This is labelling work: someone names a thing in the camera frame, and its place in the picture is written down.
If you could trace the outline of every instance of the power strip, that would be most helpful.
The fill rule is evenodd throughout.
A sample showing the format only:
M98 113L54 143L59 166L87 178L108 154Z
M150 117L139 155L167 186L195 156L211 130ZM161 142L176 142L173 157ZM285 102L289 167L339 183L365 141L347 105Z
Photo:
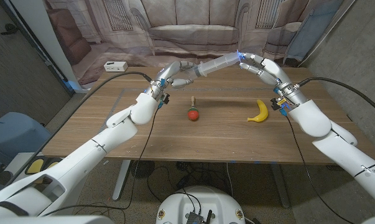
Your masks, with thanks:
M127 69L126 62L106 62L104 65L106 72L125 72Z

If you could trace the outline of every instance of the wooden table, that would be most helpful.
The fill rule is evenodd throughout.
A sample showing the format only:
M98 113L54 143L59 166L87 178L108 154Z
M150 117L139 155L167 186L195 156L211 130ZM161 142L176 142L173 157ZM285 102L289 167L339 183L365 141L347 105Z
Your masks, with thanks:
M129 67L155 77L161 68ZM285 68L297 83L312 74L306 68ZM113 73L103 73L95 86ZM148 83L139 75L128 75L110 81L98 90L70 118L47 144L46 156L64 157L104 129L105 121L118 111L133 105ZM375 159L375 148L359 128L317 81L301 91L313 99L334 122L350 131L358 140L358 148ZM277 95L272 87L255 75L240 68L224 68L201 77L182 90L167 89L170 102L157 113L154 129L143 160L252 162L301 164L297 146L287 119L273 111L270 99ZM191 97L195 96L200 118L187 118ZM256 100L261 99L269 109L269 117L261 123L248 122L259 114ZM293 122L297 140L307 164L332 164L313 145L314 138L304 134ZM108 157L137 159L144 147L151 122L138 126L139 132L108 154Z

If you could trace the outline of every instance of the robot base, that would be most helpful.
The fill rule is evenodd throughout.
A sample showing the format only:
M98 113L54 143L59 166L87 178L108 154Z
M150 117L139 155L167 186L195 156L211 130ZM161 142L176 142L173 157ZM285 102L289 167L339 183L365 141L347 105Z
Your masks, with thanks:
M208 213L212 210L210 224L215 223L245 223L244 213L241 206L230 195L209 186L191 186L185 188L186 192L195 196L201 203L201 220L206 221ZM188 223L193 204L183 190L177 192L183 194L172 194L162 202L158 209L156 224ZM200 211L197 200L190 196L195 206L195 213Z

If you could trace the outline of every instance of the black cable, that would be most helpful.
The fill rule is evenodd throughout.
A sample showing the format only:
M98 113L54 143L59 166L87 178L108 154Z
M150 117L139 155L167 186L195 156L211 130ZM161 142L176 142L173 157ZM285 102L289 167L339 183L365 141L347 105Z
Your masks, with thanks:
M186 190L185 190L184 187L182 187L182 189L183 189L183 191L185 192L185 194L187 195L188 199L190 199L190 201L192 202L192 204L193 204L193 213L195 213L195 205L194 205L194 203L193 203L192 198L190 198L190 196L187 194L187 192L186 192Z
M156 195L155 195L155 193L151 190L151 188L150 188L150 183L149 183L149 177L147 178L147 180L146 180L146 182L147 182L147 188L150 190L150 193L160 202L160 203L162 203L162 201L161 201L161 199L160 198L158 198Z
M102 203L103 205L107 206L107 204L104 203L104 202L95 202L95 203L91 203L90 205L94 205L94 204L96 204L96 203ZM80 211L84 210L85 208L86 208L86 207L83 207L83 208L79 209L79 210L75 213L75 215L77 215Z
M193 167L192 164L189 164L189 167L191 168L191 170L193 172L213 172L217 178L219 178L222 182L223 182L223 185L225 187L225 191L228 191L228 194L231 195L231 187L229 185L229 182L226 180L228 179L228 177L226 176L226 174L224 172L221 172L221 171L218 171L218 170L212 170L212 169L203 169L203 170L198 170L198 169L201 169L200 167ZM218 174L221 174L223 175L226 179L220 177Z
M45 215L42 215L42 216L45 217L45 216L50 215L50 214L53 214L53 213L55 213L55 212L58 212L58 211L61 211L61 210L67 209L67 208L74 208L74 207L110 208L110 209L116 209L116 210L125 210L125 209L128 209L128 208L131 206L131 204L132 204L132 200L133 200L133 191L134 191L134 186L135 186L135 176L136 176L137 168L139 167L139 161L140 161L140 159L142 158L142 155L143 155L144 150L146 149L147 143L149 142L149 139L150 139L150 136L151 136L151 132L152 132L152 128L154 127L155 116L157 115L158 110L159 110L159 108L157 108L157 110L156 110L155 113L154 113L154 117L153 117L153 119L152 119L152 124L151 124L151 130L150 130L150 133L149 133L149 137L147 138L147 141L146 141L146 143L144 144L144 147L143 147L142 153L140 154L139 159L137 160L136 169L135 169L135 174L133 175L132 190L131 190L131 199L130 199L130 201L129 201L127 207L125 207L125 208L118 208L118 207L101 206L101 205L70 205L70 206L66 206L66 207L58 208L58 209L56 209L56 210L54 210L54 211L51 211L51 212L49 212L49 213L46 213Z
M183 193L183 192L175 192L171 195L174 195L174 194L184 194L184 195L192 196L193 198L195 198L195 200L197 200L198 204L200 205L200 211L198 212L198 215L201 215L201 203L194 195L191 195L191 194L188 194L188 193Z
M349 86L347 84L344 84L344 83L336 81L336 80L333 80L331 78L310 77L310 78L307 78L307 79L301 81L300 83L298 83L298 85L299 86L303 86L304 84L306 84L306 83L308 83L308 82L310 82L312 80L327 81L327 82L330 82L330 83L334 83L334 84L343 86L343 87L347 88L348 90L354 92L355 94L361 96L365 101L367 101L371 106L373 106L375 108L375 103L372 100L370 100L366 95L362 94L360 91L358 91L357 89L353 88L352 86Z
M156 167L153 171L152 171L152 173L150 174L150 176L148 176L148 178L147 178L147 188L150 190L150 193L159 201L159 202L161 202L162 203L162 201L161 201L161 199L160 198L158 198L156 195L155 195L155 193L151 190L151 188L150 188L150 183L149 183L149 178L151 177L151 175L154 173L154 171L155 170L157 170L157 169L161 169L161 168L164 168L164 169L166 169L167 170L167 175L168 175L168 181L169 181L169 184L170 184L170 186L172 187L172 189L174 189L174 190L176 190L176 188L174 187L174 185L171 183L171 181L170 181L170 177L169 177L169 170L168 170L168 167L166 167L166 166L159 166L159 167Z
M301 152L300 147L299 147L299 145L298 145L297 138L295 137L294 128L292 127L292 124L291 124L290 119L289 119L287 116L285 116L285 117L287 118L288 123L289 123L289 125L291 126L292 135L294 135L295 143L296 143L296 145L297 145L297 147L298 147L300 157L302 158L302 161L303 161L303 165L305 166L306 173L307 173L307 177L309 178L310 185L312 185L312 188L313 188L314 192L316 192L317 197L318 197L318 198L324 203L324 205L327 206L328 209L330 209L331 212L333 212L336 216L340 217L342 220L344 220L344 221L346 221L346 222L348 222L348 223L354 224L353 222L351 222L351 221L349 221L349 220L343 218L343 217L340 216L338 213L336 213L336 212L335 212L335 211L334 211L334 210L333 210L333 209L332 209L332 208L331 208L331 207L330 207L330 206L329 206L329 205L323 200L323 198L322 198L322 197L320 196L320 194L317 192L317 190L316 190L316 188L314 187L314 184L313 184L313 182L312 182L312 178L310 177L309 170L307 169L305 159L303 158L302 152Z
M81 100L81 102L76 106L76 108L68 115L67 119L56 129L56 131L43 143L43 145L41 145L39 147L39 149L33 153L33 155L31 155L30 159L24 163L24 165L12 176L12 178L6 183L5 187L7 187L8 185L10 185L11 183L13 183L15 181L15 179L21 174L21 172L23 172L23 170L32 162L32 160L38 155L38 153L40 153L42 151L42 149L48 144L48 142L50 140L52 140L52 138L58 133L58 131L64 126L64 124L71 118L71 116L77 111L77 109L91 96L93 95L94 93L96 93L96 91L98 91L102 86L104 86L107 82L117 78L117 77L121 77L123 75L132 75L132 74L135 74L135 75L142 75L148 82L151 82L151 78L148 77L145 73L142 73L142 72L122 72L122 73L119 73L119 74L116 74L112 77L109 77L108 79L106 79L104 82L100 83L100 85L98 85L94 90L90 91L88 94L86 94L86 96Z

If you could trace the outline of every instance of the banana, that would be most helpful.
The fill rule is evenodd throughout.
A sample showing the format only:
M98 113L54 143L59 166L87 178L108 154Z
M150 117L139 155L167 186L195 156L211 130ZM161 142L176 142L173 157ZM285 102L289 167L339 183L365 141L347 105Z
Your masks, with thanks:
M248 121L261 122L264 121L269 115L269 111L267 110L267 107L262 100L257 100L256 103L259 106L260 113L254 118L248 118Z

